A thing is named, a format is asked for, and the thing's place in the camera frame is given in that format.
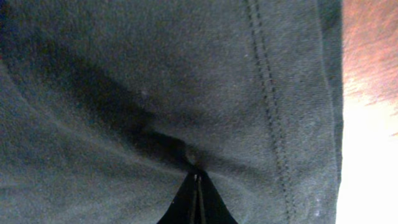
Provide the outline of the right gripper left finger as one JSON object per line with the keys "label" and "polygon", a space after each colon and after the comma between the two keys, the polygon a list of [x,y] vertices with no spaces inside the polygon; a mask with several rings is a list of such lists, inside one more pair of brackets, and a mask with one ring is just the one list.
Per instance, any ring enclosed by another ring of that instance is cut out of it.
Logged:
{"label": "right gripper left finger", "polygon": [[157,224],[196,224],[198,175],[188,174]]}

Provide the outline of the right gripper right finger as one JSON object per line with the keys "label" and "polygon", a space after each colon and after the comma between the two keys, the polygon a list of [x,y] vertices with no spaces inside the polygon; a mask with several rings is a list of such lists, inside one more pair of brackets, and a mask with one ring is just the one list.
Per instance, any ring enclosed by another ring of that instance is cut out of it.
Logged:
{"label": "right gripper right finger", "polygon": [[238,224],[205,171],[197,177],[197,223]]}

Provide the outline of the dark green t-shirt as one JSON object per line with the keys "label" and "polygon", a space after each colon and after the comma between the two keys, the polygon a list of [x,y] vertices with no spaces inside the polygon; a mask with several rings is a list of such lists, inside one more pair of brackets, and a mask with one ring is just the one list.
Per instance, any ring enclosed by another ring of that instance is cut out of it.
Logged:
{"label": "dark green t-shirt", "polygon": [[341,1],[1,2],[1,222],[334,223]]}

